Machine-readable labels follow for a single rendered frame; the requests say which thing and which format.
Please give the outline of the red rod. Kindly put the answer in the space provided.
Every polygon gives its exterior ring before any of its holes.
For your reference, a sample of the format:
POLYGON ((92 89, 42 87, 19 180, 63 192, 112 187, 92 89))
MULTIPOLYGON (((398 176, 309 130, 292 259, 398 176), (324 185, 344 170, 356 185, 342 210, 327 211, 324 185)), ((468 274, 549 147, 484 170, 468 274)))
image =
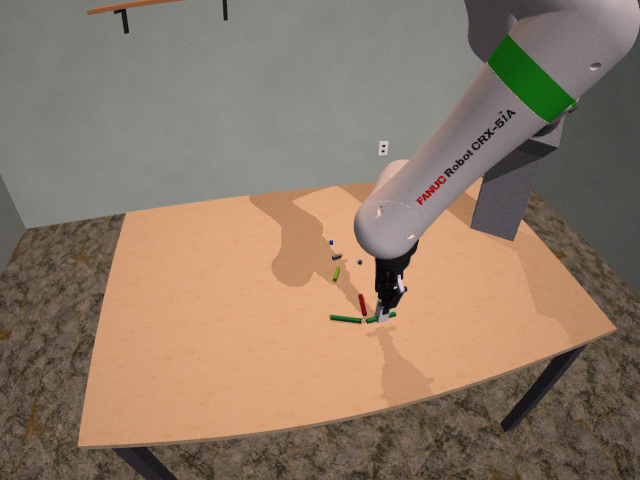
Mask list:
POLYGON ((365 307, 365 303, 364 303, 363 294, 359 294, 359 301, 360 301, 360 306, 361 306, 361 310, 362 310, 362 315, 363 316, 367 316, 367 311, 366 311, 366 307, 365 307))

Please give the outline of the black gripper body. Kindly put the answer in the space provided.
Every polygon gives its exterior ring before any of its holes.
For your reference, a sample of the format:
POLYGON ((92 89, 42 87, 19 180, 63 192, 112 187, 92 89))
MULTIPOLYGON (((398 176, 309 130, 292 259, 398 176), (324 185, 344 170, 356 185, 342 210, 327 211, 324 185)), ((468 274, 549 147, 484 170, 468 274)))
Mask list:
POLYGON ((406 259, 390 259, 390 260, 376 258, 378 264, 381 267, 385 268, 385 271, 389 271, 390 273, 388 284, 396 283, 398 281, 398 275, 401 275, 401 280, 403 280, 403 271, 409 265, 410 259, 411 257, 406 259))

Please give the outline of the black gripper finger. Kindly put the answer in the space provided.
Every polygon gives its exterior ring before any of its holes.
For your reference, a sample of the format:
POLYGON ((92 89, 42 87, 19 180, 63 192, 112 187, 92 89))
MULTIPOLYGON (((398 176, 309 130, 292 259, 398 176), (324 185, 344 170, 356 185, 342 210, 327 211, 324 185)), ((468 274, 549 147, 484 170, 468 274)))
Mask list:
POLYGON ((389 271, 386 271, 384 276, 385 288, 382 302, 379 303, 378 323, 388 321, 390 309, 396 308, 403 294, 407 292, 407 287, 402 284, 401 275, 398 275, 398 281, 394 284, 388 284, 390 277, 389 271))
POLYGON ((379 303, 382 302, 382 297, 383 297, 384 288, 385 288, 385 285, 384 285, 384 278, 385 278, 384 277, 384 271, 385 271, 385 269, 382 268, 377 263, 376 258, 375 258, 375 264, 376 264, 376 269, 375 269, 375 291, 376 291, 376 293, 378 292, 378 300, 377 300, 377 305, 376 305, 376 310, 375 310, 375 316, 378 316, 379 303), (379 269, 379 267, 380 267, 380 269, 379 269))

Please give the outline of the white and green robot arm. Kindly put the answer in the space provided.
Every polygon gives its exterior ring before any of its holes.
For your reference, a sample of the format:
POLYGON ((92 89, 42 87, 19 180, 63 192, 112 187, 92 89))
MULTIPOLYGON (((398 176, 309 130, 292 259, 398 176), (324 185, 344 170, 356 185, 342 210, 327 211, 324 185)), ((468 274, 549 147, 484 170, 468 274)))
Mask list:
POLYGON ((427 142, 410 160, 388 164, 357 210, 356 240, 373 257, 412 256, 475 181, 577 109, 640 27, 637 0, 464 2, 469 45, 485 64, 427 142))

